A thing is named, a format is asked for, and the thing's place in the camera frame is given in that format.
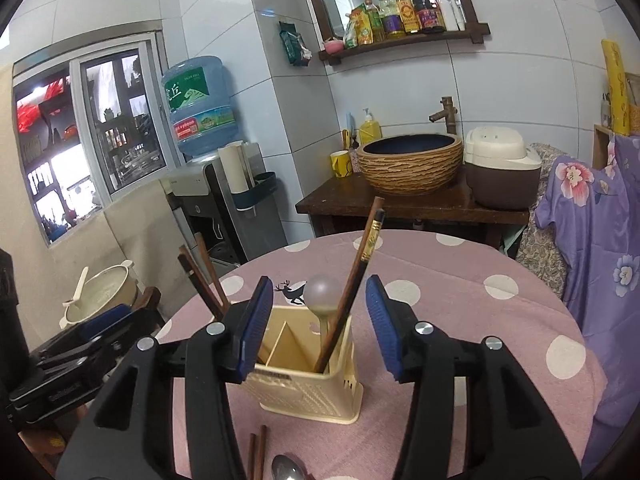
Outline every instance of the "white lid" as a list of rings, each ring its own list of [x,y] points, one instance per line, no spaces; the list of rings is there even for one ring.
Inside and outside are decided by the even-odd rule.
[[[481,126],[465,140],[465,162],[496,170],[536,170],[540,156],[512,128]]]

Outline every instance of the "pink flower print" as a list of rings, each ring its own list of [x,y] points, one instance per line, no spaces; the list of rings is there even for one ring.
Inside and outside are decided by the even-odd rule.
[[[604,169],[604,172],[609,178],[614,178],[616,176],[615,168],[617,165],[616,143],[612,140],[607,147],[607,167]]]
[[[624,298],[630,290],[634,290],[638,285],[640,273],[640,256],[635,258],[631,254],[625,254],[618,259],[616,268],[613,270],[613,280],[617,283],[616,295]]]
[[[593,182],[593,173],[579,162],[556,166],[556,177],[562,180],[560,189],[565,198],[572,198],[575,205],[584,207],[589,197],[589,183]]]

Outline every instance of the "rice cooker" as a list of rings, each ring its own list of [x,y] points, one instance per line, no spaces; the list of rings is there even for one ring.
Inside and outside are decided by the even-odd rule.
[[[480,205],[519,210],[534,205],[542,161],[512,128],[482,126],[465,138],[466,183]]]

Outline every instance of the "yellow mug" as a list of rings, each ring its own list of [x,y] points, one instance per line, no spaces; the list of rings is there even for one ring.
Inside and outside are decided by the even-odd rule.
[[[331,167],[334,174],[338,178],[350,176],[353,174],[353,166],[351,165],[351,157],[347,150],[335,152],[331,154]]]

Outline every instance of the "yellow soap bottle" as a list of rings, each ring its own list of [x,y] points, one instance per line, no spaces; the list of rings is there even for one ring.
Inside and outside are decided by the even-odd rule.
[[[363,146],[374,140],[382,139],[380,123],[373,118],[368,108],[364,108],[364,113],[366,113],[367,116],[360,126],[360,143]]]

